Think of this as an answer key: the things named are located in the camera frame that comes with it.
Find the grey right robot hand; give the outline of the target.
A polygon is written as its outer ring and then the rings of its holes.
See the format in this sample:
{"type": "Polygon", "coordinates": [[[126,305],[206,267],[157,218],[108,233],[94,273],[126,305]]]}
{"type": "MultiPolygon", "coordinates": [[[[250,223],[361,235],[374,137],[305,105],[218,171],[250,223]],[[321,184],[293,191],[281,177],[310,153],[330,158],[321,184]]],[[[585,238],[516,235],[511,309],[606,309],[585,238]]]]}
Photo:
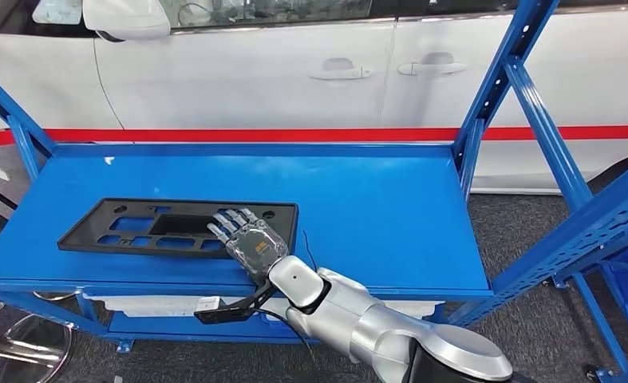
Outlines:
{"type": "Polygon", "coordinates": [[[247,208],[227,209],[212,217],[215,223],[208,223],[207,229],[259,286],[265,283],[273,265],[290,254],[287,242],[247,208]]]}

